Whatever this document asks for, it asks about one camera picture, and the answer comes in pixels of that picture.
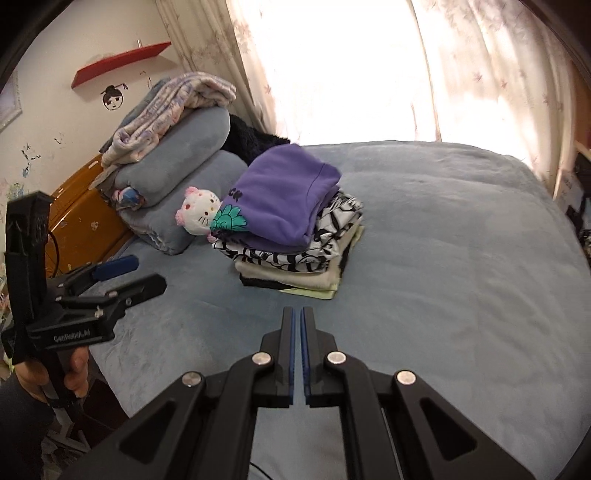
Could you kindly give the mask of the black folded garment bottom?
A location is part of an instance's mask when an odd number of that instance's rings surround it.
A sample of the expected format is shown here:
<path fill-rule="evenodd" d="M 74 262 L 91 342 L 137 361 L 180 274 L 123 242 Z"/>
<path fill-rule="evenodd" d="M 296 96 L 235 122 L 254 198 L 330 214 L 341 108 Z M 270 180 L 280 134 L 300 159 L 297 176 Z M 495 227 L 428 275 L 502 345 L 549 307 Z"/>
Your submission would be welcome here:
<path fill-rule="evenodd" d="M 239 274 L 239 280 L 244 287 L 262 288 L 269 290 L 287 290 L 290 287 L 286 284 L 267 279 L 250 278 L 243 274 Z"/>

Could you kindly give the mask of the white cardboard box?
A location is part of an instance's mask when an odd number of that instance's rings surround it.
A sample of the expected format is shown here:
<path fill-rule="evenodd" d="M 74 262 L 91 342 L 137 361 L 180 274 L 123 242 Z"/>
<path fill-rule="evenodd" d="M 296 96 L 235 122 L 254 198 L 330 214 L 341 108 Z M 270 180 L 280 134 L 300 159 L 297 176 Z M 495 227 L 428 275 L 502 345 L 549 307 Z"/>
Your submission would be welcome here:
<path fill-rule="evenodd" d="M 569 207 L 579 210 L 583 195 L 584 191 L 576 176 L 572 172 L 561 170 L 554 192 L 554 201 L 560 210 L 564 213 Z"/>

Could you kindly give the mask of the pink white folded blanket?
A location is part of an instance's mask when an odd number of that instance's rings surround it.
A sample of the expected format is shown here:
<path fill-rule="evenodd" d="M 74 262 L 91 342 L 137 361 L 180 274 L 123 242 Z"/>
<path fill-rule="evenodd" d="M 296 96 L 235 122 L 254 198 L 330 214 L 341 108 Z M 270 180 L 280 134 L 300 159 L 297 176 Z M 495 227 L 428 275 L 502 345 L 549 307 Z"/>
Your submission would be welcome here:
<path fill-rule="evenodd" d="M 155 149 L 186 109 L 226 107 L 236 98 L 236 87 L 206 72 L 172 78 L 131 122 L 119 128 L 101 157 L 104 170 L 137 163 Z"/>

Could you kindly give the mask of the purple zip hoodie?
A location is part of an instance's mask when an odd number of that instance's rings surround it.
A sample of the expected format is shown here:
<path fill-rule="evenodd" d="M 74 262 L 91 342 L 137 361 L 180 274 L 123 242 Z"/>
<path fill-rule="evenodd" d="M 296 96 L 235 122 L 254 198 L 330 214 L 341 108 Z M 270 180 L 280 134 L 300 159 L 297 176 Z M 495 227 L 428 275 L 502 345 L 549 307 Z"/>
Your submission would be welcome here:
<path fill-rule="evenodd" d="M 297 144 L 270 148 L 230 188 L 212 220 L 211 234 L 217 239 L 242 234 L 297 245 L 338 191 L 339 179 L 335 166 Z"/>

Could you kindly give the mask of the orange wooden headboard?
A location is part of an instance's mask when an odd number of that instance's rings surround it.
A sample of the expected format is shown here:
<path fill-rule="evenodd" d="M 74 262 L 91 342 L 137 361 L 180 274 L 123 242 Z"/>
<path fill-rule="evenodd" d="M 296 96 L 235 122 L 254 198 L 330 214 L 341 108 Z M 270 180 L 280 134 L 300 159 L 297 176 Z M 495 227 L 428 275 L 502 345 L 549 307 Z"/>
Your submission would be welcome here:
<path fill-rule="evenodd" d="M 101 193 L 90 187 L 101 171 L 100 157 L 95 156 L 53 193 L 51 236 L 45 247 L 48 278 L 104 261 L 133 237 Z"/>

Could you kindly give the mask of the blue-grey bed blanket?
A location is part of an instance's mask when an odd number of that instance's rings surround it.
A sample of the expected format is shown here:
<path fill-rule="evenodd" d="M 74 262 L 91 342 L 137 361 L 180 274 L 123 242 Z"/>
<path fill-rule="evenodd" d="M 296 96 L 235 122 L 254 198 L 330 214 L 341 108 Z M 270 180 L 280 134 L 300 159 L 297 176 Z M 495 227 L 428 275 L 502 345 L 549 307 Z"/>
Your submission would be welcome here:
<path fill-rule="evenodd" d="M 222 371 L 280 326 L 283 308 L 370 368 L 417 373 L 539 479 L 590 426 L 590 271 L 572 226 L 522 162 L 475 147 L 315 146 L 363 202 L 363 236 L 329 301 L 245 287 L 193 243 L 128 252 L 165 293 L 130 309 L 92 355 L 134 414 L 182 373 Z"/>

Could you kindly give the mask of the black white patterned folded garment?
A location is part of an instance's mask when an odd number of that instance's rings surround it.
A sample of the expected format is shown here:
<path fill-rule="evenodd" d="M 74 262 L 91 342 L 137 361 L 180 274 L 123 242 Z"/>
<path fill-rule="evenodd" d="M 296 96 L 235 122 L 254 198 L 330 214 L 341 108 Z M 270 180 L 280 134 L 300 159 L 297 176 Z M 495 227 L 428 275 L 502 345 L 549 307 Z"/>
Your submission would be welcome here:
<path fill-rule="evenodd" d="M 236 234 L 216 239 L 212 248 L 232 261 L 294 273 L 321 273 L 346 247 L 346 234 L 363 218 L 363 202 L 342 190 L 318 211 L 311 231 L 297 245 Z"/>

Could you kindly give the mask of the black fuzzy garment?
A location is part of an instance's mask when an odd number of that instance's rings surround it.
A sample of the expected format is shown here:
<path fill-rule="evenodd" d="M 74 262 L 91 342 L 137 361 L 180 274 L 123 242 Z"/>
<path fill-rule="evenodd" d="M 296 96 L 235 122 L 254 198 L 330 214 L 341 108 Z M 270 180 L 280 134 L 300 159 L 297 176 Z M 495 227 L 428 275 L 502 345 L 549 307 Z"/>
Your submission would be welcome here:
<path fill-rule="evenodd" d="M 242 159 L 246 165 L 262 155 L 270 148 L 290 144 L 287 138 L 256 130 L 250 127 L 238 116 L 230 114 L 230 128 L 228 137 L 221 146 L 223 151 L 235 154 Z"/>

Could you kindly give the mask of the floral sheer curtain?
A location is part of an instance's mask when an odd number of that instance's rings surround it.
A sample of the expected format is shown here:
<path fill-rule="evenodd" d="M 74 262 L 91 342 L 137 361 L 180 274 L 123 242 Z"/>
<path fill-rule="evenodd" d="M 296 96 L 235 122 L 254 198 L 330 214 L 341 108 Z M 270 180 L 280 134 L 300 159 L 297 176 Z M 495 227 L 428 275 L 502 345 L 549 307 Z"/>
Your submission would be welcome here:
<path fill-rule="evenodd" d="M 519 1 L 160 1 L 181 65 L 303 145 L 418 140 L 513 156 L 553 189 L 574 140 L 570 61 Z"/>

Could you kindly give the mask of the white pink cat plush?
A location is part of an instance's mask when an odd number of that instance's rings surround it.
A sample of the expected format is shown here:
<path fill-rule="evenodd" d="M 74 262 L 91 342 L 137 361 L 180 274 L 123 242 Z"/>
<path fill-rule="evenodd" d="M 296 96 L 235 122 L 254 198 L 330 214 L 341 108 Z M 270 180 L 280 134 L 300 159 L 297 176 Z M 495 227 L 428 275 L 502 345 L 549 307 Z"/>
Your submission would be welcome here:
<path fill-rule="evenodd" d="M 181 207 L 175 213 L 176 224 L 192 236 L 204 236 L 209 243 L 215 238 L 211 235 L 211 223 L 221 207 L 221 200 L 209 190 L 189 186 L 185 189 Z"/>

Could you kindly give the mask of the red wall shelf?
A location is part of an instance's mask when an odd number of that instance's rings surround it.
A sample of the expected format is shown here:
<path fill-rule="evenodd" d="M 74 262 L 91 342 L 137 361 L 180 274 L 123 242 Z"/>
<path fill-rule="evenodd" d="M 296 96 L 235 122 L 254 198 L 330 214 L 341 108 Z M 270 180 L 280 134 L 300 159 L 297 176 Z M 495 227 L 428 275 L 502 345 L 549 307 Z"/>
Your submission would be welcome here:
<path fill-rule="evenodd" d="M 72 89 L 113 70 L 132 63 L 158 56 L 171 45 L 170 41 L 137 47 L 115 55 L 107 56 L 78 69 L 70 87 Z"/>

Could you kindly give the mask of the cartoon face wall sticker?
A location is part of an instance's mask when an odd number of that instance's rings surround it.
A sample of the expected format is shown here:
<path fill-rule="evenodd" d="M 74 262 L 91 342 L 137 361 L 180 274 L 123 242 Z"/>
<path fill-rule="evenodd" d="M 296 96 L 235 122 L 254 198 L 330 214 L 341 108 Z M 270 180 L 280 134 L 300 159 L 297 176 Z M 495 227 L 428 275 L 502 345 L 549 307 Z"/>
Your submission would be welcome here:
<path fill-rule="evenodd" d="M 118 110 L 124 102 L 123 92 L 128 89 L 125 83 L 108 85 L 102 92 L 102 104 L 108 111 Z"/>

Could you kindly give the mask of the cream folded garment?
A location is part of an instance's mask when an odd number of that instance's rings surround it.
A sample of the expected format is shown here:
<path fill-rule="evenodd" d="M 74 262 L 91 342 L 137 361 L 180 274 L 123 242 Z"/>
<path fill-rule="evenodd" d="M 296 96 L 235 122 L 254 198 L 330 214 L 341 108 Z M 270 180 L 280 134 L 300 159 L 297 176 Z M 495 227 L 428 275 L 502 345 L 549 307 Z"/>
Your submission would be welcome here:
<path fill-rule="evenodd" d="M 362 221 L 358 221 L 353 225 L 352 230 L 346 233 L 344 238 L 338 242 L 341 253 L 332 258 L 328 268 L 321 273 L 288 272 L 245 261 L 235 262 L 235 270 L 243 278 L 269 280 L 308 290 L 329 290 L 332 287 L 338 287 L 342 271 L 346 268 L 349 259 L 349 253 L 362 237 L 363 229 L 365 229 L 365 226 L 363 226 Z"/>

